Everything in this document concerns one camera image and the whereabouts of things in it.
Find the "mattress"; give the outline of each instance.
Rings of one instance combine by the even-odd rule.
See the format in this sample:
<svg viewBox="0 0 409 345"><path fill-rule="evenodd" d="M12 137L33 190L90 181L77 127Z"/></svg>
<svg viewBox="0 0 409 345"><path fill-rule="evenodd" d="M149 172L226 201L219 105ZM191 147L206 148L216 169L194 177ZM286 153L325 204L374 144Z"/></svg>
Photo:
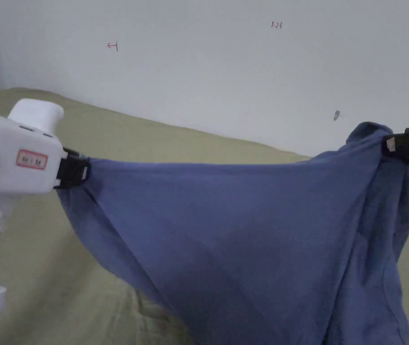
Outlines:
<svg viewBox="0 0 409 345"><path fill-rule="evenodd" d="M0 115L21 98L62 105L57 136L92 157L145 162L283 164L306 157L96 108L28 89L0 91ZM400 259L409 318L409 241ZM193 344L180 320L105 271L79 243L55 193L21 199L0 237L0 344Z"/></svg>

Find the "fabric fold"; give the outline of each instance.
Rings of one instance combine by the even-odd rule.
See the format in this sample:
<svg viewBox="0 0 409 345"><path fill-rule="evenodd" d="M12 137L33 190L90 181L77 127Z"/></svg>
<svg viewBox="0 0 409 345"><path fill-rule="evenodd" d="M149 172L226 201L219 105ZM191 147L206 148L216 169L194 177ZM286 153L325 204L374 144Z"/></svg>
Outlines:
<svg viewBox="0 0 409 345"><path fill-rule="evenodd" d="M97 261L202 344L405 344L409 167L382 157L389 133L362 123L286 165L91 159L58 195Z"/></svg>

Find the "wrinkled fabric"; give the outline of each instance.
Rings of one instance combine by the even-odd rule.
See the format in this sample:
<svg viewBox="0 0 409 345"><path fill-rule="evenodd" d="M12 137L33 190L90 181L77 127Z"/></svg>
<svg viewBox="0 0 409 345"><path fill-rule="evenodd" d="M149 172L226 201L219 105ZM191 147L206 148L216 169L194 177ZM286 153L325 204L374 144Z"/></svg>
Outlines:
<svg viewBox="0 0 409 345"><path fill-rule="evenodd" d="M389 133L362 123L286 165L91 159L58 194L97 261L201 344L407 344L409 166L382 157Z"/></svg>

